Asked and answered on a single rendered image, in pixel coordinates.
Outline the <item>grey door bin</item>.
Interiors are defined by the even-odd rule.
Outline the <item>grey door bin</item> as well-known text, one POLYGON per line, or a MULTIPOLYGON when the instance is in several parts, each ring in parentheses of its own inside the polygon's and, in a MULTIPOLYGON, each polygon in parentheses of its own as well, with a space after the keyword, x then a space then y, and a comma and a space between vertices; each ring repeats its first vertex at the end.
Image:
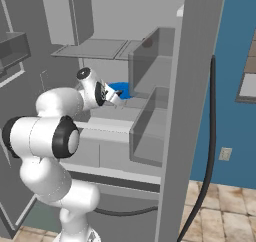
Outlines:
POLYGON ((0 72, 31 56, 27 35, 24 32, 6 32, 0 39, 0 72))

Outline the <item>wide glass fridge shelf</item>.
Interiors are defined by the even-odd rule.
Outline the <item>wide glass fridge shelf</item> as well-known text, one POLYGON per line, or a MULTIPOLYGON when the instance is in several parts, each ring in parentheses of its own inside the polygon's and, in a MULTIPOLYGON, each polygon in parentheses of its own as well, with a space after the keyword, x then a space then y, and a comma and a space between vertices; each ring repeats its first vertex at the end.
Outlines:
POLYGON ((81 45, 66 45, 52 53, 53 57, 113 60, 127 40, 88 39, 81 45))

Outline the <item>clear door bin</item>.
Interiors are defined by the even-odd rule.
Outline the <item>clear door bin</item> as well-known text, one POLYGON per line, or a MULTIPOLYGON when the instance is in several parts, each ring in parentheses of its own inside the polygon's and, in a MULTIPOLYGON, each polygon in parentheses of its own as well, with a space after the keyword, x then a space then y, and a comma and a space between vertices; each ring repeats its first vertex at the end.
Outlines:
POLYGON ((168 87, 175 29, 157 27, 128 54, 131 96, 146 98, 155 86, 168 87))
POLYGON ((155 87, 129 132, 130 159, 161 167, 165 140, 169 89, 155 87))

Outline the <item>grey fridge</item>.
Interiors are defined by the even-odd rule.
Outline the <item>grey fridge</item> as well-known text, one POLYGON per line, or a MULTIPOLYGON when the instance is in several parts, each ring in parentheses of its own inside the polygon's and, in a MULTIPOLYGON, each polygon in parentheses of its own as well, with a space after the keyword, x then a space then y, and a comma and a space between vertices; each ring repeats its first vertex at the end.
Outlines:
MULTIPOLYGON (((93 35, 88 39, 142 41, 157 27, 172 27, 176 36, 177 18, 183 14, 184 2, 185 0, 91 0, 93 35)), ((81 67, 91 68, 108 85, 113 82, 128 82, 128 60, 76 59, 82 61, 81 67)), ((82 86, 77 80, 77 84, 69 88, 80 90, 82 86)), ((123 104, 120 106, 106 102, 99 108, 77 115, 76 123, 82 129, 80 140, 87 138, 129 144, 130 129, 148 96, 132 96, 131 99, 122 100, 123 104)), ((130 162, 128 170, 62 164, 76 178, 96 175, 113 178, 119 183, 155 185, 160 182, 161 167, 133 162, 131 159, 130 162)))

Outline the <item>blue plate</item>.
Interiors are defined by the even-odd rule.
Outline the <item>blue plate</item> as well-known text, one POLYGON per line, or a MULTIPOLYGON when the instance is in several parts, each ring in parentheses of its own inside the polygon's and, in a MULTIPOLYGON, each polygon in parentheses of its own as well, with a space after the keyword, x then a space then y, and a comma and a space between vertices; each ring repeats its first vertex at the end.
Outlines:
POLYGON ((120 98, 122 100, 131 99, 132 95, 129 92, 129 83, 128 82, 113 82, 109 83, 109 86, 115 91, 120 91, 120 98))

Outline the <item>grey crisper drawer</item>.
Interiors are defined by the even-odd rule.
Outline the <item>grey crisper drawer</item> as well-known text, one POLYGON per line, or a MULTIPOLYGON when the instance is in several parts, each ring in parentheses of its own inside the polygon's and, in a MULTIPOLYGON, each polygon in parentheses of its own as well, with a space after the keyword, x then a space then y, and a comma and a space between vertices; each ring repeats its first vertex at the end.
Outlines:
POLYGON ((70 158, 62 159, 61 162, 87 167, 128 170, 131 166, 129 144, 82 138, 75 154, 70 158))

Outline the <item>white wall socket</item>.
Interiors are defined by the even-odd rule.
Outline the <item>white wall socket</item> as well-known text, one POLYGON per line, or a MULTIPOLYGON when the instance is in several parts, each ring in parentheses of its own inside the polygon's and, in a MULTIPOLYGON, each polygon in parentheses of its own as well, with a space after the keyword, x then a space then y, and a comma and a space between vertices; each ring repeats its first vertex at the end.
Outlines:
POLYGON ((219 159, 221 161, 229 161, 231 157, 231 153, 232 153, 231 148, 222 147, 220 150, 219 159))

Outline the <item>narrow glass fridge shelf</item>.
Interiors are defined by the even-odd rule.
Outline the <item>narrow glass fridge shelf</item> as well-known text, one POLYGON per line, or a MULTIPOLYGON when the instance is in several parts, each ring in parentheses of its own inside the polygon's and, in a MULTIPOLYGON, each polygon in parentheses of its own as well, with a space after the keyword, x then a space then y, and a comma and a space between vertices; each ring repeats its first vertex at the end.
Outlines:
POLYGON ((118 52, 115 59, 121 61, 127 61, 130 52, 133 52, 142 43, 141 40, 129 40, 122 49, 118 52))

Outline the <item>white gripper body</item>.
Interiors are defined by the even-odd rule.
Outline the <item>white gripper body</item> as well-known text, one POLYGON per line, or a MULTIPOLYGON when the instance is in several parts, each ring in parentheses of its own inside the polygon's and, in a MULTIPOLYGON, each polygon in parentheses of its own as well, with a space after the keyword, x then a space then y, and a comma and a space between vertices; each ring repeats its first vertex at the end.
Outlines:
POLYGON ((122 99, 120 98, 120 95, 122 92, 120 90, 118 91, 106 91, 105 99, 107 102, 110 102, 116 106, 120 106, 123 104, 122 99))

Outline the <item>brown framed window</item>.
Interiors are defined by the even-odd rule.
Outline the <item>brown framed window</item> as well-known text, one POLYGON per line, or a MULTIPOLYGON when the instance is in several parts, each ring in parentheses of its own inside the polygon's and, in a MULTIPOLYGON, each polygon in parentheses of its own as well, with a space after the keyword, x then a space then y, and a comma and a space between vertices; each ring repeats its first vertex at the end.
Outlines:
POLYGON ((256 28, 254 29, 240 80, 236 101, 256 104, 256 28))

